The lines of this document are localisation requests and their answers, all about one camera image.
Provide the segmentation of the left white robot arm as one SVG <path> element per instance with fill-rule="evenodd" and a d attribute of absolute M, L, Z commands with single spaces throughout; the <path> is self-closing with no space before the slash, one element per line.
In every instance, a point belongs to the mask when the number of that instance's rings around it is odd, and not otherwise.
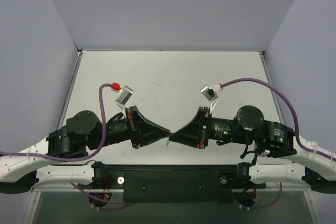
<path fill-rule="evenodd" d="M 168 137 L 171 132 L 146 119 L 132 106 L 114 115 L 106 124 L 94 112 L 84 110 L 66 120 L 65 126 L 50 133 L 39 143 L 21 152 L 21 156 L 1 155 L 1 192 L 21 194 L 48 184 L 77 183 L 91 188 L 109 187 L 107 165 L 76 165 L 97 150 L 106 130 L 103 146 L 130 141 L 133 148 L 148 146 Z"/>

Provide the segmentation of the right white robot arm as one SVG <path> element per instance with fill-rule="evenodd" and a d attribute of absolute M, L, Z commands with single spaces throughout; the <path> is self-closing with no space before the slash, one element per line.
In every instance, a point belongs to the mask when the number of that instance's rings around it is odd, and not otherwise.
<path fill-rule="evenodd" d="M 335 194 L 335 161 L 317 157 L 300 147 L 293 129 L 278 122 L 267 121 L 256 107 L 241 107 L 235 117 L 214 118 L 207 107 L 200 107 L 196 116 L 173 133 L 169 141 L 204 149 L 210 140 L 218 146 L 242 144 L 240 155 L 253 154 L 253 160 L 237 164 L 233 175 L 219 174 L 219 182 L 229 188 L 253 188 L 266 183 L 293 183 L 309 186 L 323 194 Z"/>

